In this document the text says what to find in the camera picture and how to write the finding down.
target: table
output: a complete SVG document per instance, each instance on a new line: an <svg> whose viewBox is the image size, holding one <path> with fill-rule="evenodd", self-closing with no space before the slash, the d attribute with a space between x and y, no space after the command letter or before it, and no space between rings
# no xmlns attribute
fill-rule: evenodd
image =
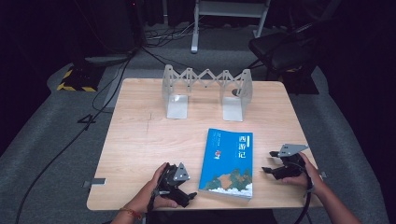
<svg viewBox="0 0 396 224"><path fill-rule="evenodd" d="M229 17L248 17L260 18L258 30L254 31L254 37L260 37L265 18L271 0L265 3L243 3L243 2L212 2L195 0L194 10L194 31L192 33L191 53L198 52L199 39L199 16L229 16Z"/></svg>
<svg viewBox="0 0 396 224"><path fill-rule="evenodd" d="M217 128L253 132L253 198L230 202L198 192L186 208L237 209L303 207L304 190L282 184L262 166L277 167L270 151L285 143L307 144L289 96L280 82L254 81L253 98L243 122L224 121L219 86L193 86L187 119L167 119L161 95L162 80L126 78L111 120L87 206L91 210L118 210L132 199L165 161L183 162L191 179L180 186L187 194L198 191L207 130ZM304 151L315 164L310 149ZM312 197L311 205L320 206Z"/></svg>

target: person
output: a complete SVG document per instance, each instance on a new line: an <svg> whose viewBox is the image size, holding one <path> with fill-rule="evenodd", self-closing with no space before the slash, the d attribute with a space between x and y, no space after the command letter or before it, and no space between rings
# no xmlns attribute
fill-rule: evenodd
<svg viewBox="0 0 396 224"><path fill-rule="evenodd" d="M341 200L332 192L332 190L323 182L318 170L309 161L304 153L300 152L304 162L305 169L314 184L312 193L318 196L322 202L326 212L332 223L361 223L359 219L341 202ZM160 166L151 180L117 213L116 217L111 222L112 224L132 224L136 218L141 217L143 213L147 212L147 206L151 197L151 192L157 186L166 163ZM295 177L285 177L282 179L285 184L292 184L306 188L307 177L305 173ZM154 200L154 209L159 207L177 207L177 203L173 200L157 196Z"/></svg>

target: gray carpet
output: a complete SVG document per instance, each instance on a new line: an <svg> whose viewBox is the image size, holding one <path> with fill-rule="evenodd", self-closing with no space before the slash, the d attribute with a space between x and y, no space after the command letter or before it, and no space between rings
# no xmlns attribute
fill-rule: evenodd
<svg viewBox="0 0 396 224"><path fill-rule="evenodd" d="M249 29L253 28L205 30L197 54L190 54L190 36L148 50L197 70L209 68L217 74L227 69L237 73L255 59L247 47L252 37ZM176 70L185 69L183 65L165 62ZM69 66L50 77L50 97L0 158L0 223L15 221L23 194L40 171L84 127L77 121L97 112L92 104L100 108L112 94L113 90L104 90L104 86L120 67L107 68L99 84L99 90L103 91L96 95L98 92L56 91ZM163 70L163 64L139 51L127 68L128 76L133 77L138 76L139 70ZM253 78L262 78L262 74L264 68L252 71ZM389 223L375 175L354 133L329 96L325 76L318 68L312 76L319 95L291 94L290 99L318 167L328 176L326 183L363 223ZM95 173L110 120L111 114L101 114L41 176L26 199L20 223L103 223L115 216L116 211L90 211L86 207L89 191L82 187ZM293 223L300 212L301 209L274 210L278 223ZM309 213L313 223L330 223L323 208L312 208Z"/></svg>

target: book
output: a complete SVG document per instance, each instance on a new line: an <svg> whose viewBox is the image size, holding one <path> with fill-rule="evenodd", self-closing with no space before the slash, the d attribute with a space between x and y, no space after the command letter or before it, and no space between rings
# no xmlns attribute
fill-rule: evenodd
<svg viewBox="0 0 396 224"><path fill-rule="evenodd" d="M198 190L250 200L253 133L209 129Z"/></svg>

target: bracelet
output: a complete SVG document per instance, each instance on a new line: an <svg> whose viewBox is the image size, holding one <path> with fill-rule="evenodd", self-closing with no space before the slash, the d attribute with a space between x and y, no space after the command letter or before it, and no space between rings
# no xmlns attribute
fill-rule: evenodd
<svg viewBox="0 0 396 224"><path fill-rule="evenodd" d="M137 217L137 219L142 220L142 215L140 213L137 213L136 211L126 208L126 207L122 207L120 208L120 211L126 211L128 212L128 214L130 214L133 217Z"/></svg>

